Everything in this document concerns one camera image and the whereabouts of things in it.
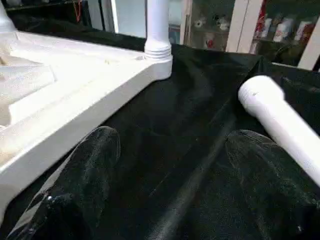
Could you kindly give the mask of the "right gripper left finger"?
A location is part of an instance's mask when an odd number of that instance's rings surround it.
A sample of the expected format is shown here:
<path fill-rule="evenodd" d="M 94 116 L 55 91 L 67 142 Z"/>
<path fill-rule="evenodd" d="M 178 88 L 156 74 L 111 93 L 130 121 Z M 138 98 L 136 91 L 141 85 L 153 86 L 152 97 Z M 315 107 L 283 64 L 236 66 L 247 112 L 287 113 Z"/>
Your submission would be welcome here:
<path fill-rule="evenodd" d="M 120 149 L 114 128 L 100 126 L 90 132 L 44 182 L 10 239 L 96 239 Z"/>

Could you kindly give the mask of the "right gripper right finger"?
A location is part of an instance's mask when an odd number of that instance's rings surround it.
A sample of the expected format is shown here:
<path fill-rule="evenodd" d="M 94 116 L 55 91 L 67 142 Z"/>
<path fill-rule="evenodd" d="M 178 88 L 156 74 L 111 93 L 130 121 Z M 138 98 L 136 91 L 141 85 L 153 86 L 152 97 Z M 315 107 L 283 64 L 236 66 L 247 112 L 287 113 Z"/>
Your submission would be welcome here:
<path fill-rule="evenodd" d="M 283 148 L 257 132 L 235 130 L 225 149 L 264 240 L 320 238 L 320 188 Z"/>

